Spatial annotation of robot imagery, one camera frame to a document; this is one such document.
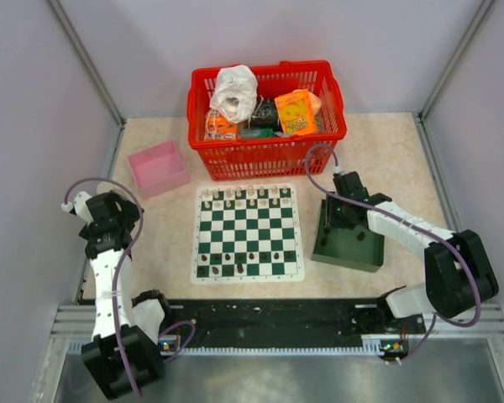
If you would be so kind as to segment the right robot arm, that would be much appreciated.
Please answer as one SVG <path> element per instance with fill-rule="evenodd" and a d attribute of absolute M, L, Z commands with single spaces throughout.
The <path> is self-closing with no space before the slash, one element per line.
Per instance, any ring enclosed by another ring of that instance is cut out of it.
<path fill-rule="evenodd" d="M 424 282 L 386 294 L 393 317 L 437 313 L 450 319 L 498 294 L 495 273 L 477 233 L 436 227 L 382 193 L 371 195 L 355 171 L 335 173 L 333 183 L 335 191 L 326 197 L 328 228 L 364 228 L 423 262 Z"/>

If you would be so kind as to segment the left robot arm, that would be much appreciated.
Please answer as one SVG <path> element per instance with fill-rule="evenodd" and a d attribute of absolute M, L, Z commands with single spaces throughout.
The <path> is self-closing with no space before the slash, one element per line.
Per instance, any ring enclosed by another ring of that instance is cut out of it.
<path fill-rule="evenodd" d="M 95 196 L 81 191 L 74 208 L 86 222 L 80 236 L 96 284 L 95 325 L 81 359 L 105 397 L 114 400 L 163 376 L 159 331 L 171 310 L 158 290 L 130 295 L 137 206 L 114 191 Z"/>

